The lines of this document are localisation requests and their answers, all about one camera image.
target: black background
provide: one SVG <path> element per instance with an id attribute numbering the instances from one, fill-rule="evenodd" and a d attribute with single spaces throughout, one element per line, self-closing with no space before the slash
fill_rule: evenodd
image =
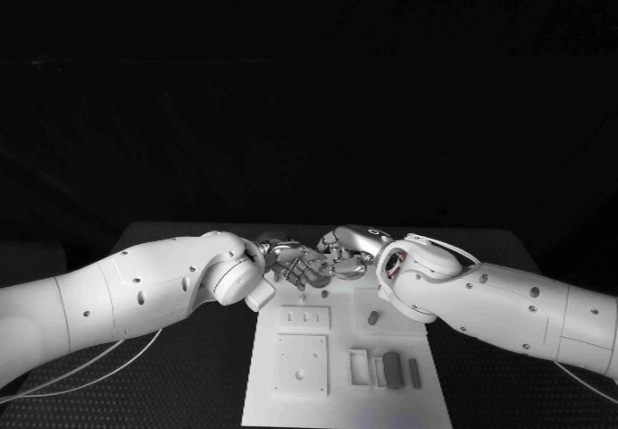
<path id="1" fill-rule="evenodd" d="M 77 268 L 136 220 L 484 227 L 553 277 L 607 266 L 614 7 L 19 3 L 0 237 Z"/>

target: table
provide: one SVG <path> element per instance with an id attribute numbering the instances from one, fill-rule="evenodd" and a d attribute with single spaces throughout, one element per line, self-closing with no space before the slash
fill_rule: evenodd
<path id="1" fill-rule="evenodd" d="M 129 226 L 113 252 L 212 230 L 231 231 L 248 239 L 280 230 L 314 246 L 336 226 L 140 222 Z M 408 232 L 432 237 L 467 250 L 483 262 L 539 273 L 520 240 L 506 230 L 372 226 L 395 237 Z M 68 395 L 16 400 L 0 427 L 239 427 L 255 325 L 257 314 L 242 302 L 231 307 L 205 304 L 188 320 L 165 329 L 150 350 L 120 373 Z M 618 426 L 618 406 L 581 386 L 552 362 L 484 344 L 441 320 L 428 324 L 428 335 L 454 428 Z M 42 393 L 77 387 L 111 372 L 150 339 L 147 335 L 127 341 Z M 64 374 L 108 347 L 81 350 L 35 369 L 22 389 Z M 618 397 L 607 377 L 584 370 L 577 373 Z"/>

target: metallic robot hand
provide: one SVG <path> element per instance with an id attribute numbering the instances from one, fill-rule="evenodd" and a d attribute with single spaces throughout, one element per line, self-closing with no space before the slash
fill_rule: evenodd
<path id="1" fill-rule="evenodd" d="M 265 259 L 265 273 L 274 272 L 274 280 L 280 276 L 291 282 L 300 291 L 310 284 L 314 288 L 323 288 L 332 278 L 322 273 L 327 266 L 326 256 L 288 238 L 280 231 L 268 231 L 254 240 L 260 243 L 261 253 Z"/>
<path id="2" fill-rule="evenodd" d="M 317 250 L 333 255 L 333 264 L 322 272 L 337 279 L 356 280 L 368 272 L 394 237 L 383 231 L 360 225 L 343 225 L 320 240 Z"/>

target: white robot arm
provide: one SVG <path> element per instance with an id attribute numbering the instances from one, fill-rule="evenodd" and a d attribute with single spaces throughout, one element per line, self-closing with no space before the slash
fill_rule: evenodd
<path id="1" fill-rule="evenodd" d="M 323 259 L 293 240 L 254 242 L 212 231 L 140 244 L 72 273 L 0 289 L 0 387 L 68 353 L 159 331 L 205 302 L 244 299 L 260 311 L 274 296 L 264 273 L 273 269 L 300 289 L 323 285 L 313 268 Z"/>
<path id="2" fill-rule="evenodd" d="M 381 297 L 417 321 L 440 317 L 489 344 L 618 379 L 617 297 L 499 265 L 461 266 L 415 234 L 394 240 L 347 225 L 322 239 L 319 251 L 327 249 L 327 274 L 353 280 L 376 265 Z"/>

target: robotic hand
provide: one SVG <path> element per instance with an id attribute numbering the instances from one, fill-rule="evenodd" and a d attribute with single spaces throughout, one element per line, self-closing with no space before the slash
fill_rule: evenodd
<path id="1" fill-rule="evenodd" d="M 0 289 L 0 387 L 68 353 L 159 331 L 205 302 L 244 299 L 260 311 L 274 296 L 264 274 L 274 270 L 300 289 L 320 287 L 324 264 L 324 255 L 281 233 L 251 241 L 212 231 L 140 244 L 72 273 Z"/>
<path id="2" fill-rule="evenodd" d="M 445 248 L 474 264 L 461 266 Z M 358 279 L 375 265 L 381 298 L 418 322 L 440 317 L 489 344 L 618 379 L 617 297 L 483 264 L 438 240 L 417 234 L 394 240 L 366 226 L 336 228 L 319 251 L 333 255 L 322 273 L 340 279 Z"/>

